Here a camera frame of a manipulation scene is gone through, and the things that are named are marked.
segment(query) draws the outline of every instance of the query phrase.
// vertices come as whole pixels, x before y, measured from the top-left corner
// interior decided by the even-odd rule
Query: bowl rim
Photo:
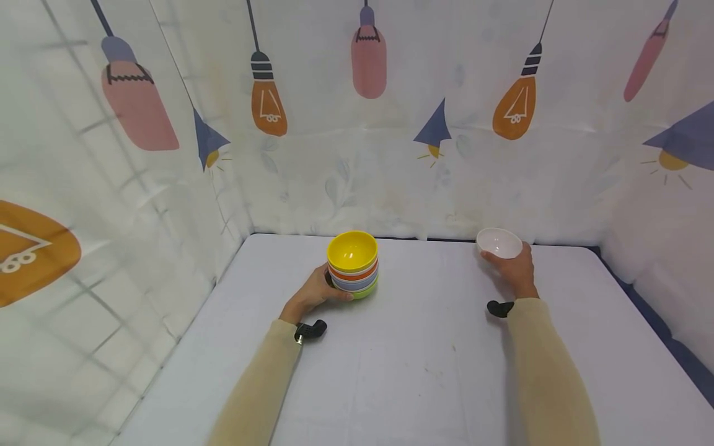
[[[337,288],[337,289],[340,290],[340,291],[346,291],[347,293],[350,293],[350,294],[357,294],[357,293],[362,293],[363,291],[367,291],[372,285],[374,285],[375,283],[377,283],[377,280],[379,280],[379,273],[377,273],[377,276],[370,282],[369,285],[367,285],[366,287],[360,288],[359,290],[354,290],[354,291],[350,291],[350,290],[346,290],[346,289],[344,289],[344,288],[340,288],[340,287],[337,286],[337,284],[334,283],[334,282],[332,282],[332,284],[335,286],[335,288]]]
[[[496,230],[502,231],[502,232],[504,232],[504,233],[507,233],[508,235],[511,235],[511,236],[515,237],[516,240],[518,240],[519,242],[521,242],[521,244],[523,244],[523,240],[521,240],[521,238],[518,237],[516,234],[510,232],[508,229],[497,228],[497,227],[495,227],[495,226],[491,226],[491,227],[484,228],[484,229],[480,230],[480,231],[476,234],[476,245],[478,246],[478,249],[480,249],[480,250],[482,250],[482,251],[484,251],[484,250],[486,250],[486,249],[485,249],[483,246],[481,246],[481,244],[478,242],[478,238],[481,236],[481,233],[482,233],[483,231],[489,230],[489,229],[496,229]],[[521,250],[518,251],[518,254],[521,254],[522,251],[523,251],[523,247],[521,247]],[[499,257],[499,258],[504,258],[504,259],[506,259],[506,260],[511,259],[511,258],[516,258],[516,257],[518,257],[518,254],[516,254],[516,255],[513,256],[513,257],[501,257],[500,255],[498,255],[498,254],[496,254],[496,253],[492,253],[492,254],[494,254],[495,256],[497,256],[497,257]]]
[[[365,269],[364,271],[361,271],[359,273],[350,273],[349,275],[342,273],[339,270],[336,270],[335,267],[333,267],[332,264],[329,262],[327,262],[327,268],[329,269],[330,274],[337,276],[338,279],[344,280],[346,282],[353,282],[357,280],[362,280],[372,275],[376,271],[376,269],[379,268],[379,259],[375,259],[374,263],[369,265],[369,268]]]
[[[372,279],[374,278],[374,275],[375,275],[375,274],[379,274],[379,269],[375,269],[374,271],[372,271],[372,272],[370,273],[370,275],[368,275],[367,277],[362,278],[362,279],[360,279],[360,280],[344,280],[344,279],[340,279],[339,277],[335,277],[334,275],[331,275],[331,277],[332,277],[332,282],[333,282],[333,283],[335,283],[335,281],[337,281],[337,282],[340,282],[340,283],[357,284],[357,283],[360,283],[360,282],[362,282],[362,283],[368,283],[370,280],[372,280]]]
[[[359,234],[359,235],[367,235],[368,239],[370,240],[371,244],[374,245],[374,254],[372,257],[363,265],[358,266],[357,268],[339,268],[335,263],[332,261],[330,258],[330,249],[332,248],[333,244],[338,240],[340,237],[347,236],[348,234]],[[342,234],[338,234],[335,236],[332,240],[330,240],[330,243],[327,245],[327,260],[332,265],[333,268],[335,268],[337,271],[342,272],[342,273],[359,273],[360,271],[364,270],[368,265],[372,265],[374,263],[374,260],[377,259],[377,251],[379,250],[379,246],[377,244],[377,240],[374,238],[374,236],[368,232],[365,232],[363,230],[348,230],[346,232],[343,232]]]

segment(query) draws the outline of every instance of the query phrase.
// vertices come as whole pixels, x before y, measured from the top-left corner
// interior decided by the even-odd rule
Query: curtain
[[[0,9],[0,443],[108,444],[254,232],[600,245],[714,368],[711,2]]]
[[[3,445],[109,444],[251,233],[176,12],[97,4],[0,6]]]

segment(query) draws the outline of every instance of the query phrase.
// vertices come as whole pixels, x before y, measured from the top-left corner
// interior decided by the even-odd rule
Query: white table
[[[271,320],[329,238],[253,235],[114,446],[202,445]],[[524,445],[503,300],[472,243],[379,240],[378,290],[325,305],[272,445]],[[714,444],[714,410],[597,257],[533,248],[536,282],[604,445]]]

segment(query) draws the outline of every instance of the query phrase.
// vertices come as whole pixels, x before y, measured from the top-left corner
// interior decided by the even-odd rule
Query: sleeve
[[[273,321],[218,416],[208,446],[268,446],[300,355],[295,330]]]
[[[599,446],[585,384],[540,299],[508,313],[516,351],[518,400],[530,446]]]

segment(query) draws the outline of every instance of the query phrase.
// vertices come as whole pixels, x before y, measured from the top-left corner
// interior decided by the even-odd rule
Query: hand
[[[516,258],[500,258],[488,251],[481,251],[481,257],[496,267],[501,276],[511,285],[516,299],[539,298],[533,279],[531,245],[523,242],[523,250]]]
[[[308,280],[305,281],[305,285],[285,304],[280,319],[298,325],[304,315],[330,298],[342,302],[354,299],[350,293],[328,285],[326,275],[327,263],[315,268]]]

